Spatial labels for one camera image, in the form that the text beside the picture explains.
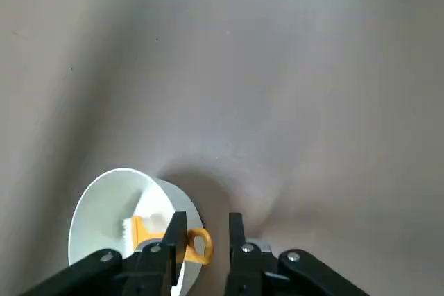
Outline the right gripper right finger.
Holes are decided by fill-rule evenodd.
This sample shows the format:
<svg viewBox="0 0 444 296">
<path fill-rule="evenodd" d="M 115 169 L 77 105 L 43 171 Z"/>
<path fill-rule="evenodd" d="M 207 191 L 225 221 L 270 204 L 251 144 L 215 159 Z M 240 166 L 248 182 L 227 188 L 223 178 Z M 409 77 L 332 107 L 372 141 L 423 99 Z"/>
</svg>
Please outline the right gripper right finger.
<svg viewBox="0 0 444 296">
<path fill-rule="evenodd" d="M 230 271 L 225 295 L 365 295 L 366 292 L 301 250 L 274 256 L 268 242 L 246 238 L 241 213 L 229 214 Z"/>
</svg>

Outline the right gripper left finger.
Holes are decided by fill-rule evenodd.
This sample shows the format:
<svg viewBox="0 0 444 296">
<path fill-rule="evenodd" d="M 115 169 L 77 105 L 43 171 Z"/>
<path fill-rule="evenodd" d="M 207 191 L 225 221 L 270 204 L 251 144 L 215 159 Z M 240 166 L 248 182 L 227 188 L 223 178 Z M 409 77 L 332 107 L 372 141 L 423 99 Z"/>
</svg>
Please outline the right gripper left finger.
<svg viewBox="0 0 444 296">
<path fill-rule="evenodd" d="M 187 216 L 175 212 L 161 241 L 148 241 L 124 259 L 102 249 L 23 292 L 46 295 L 170 295 L 187 246 Z"/>
</svg>

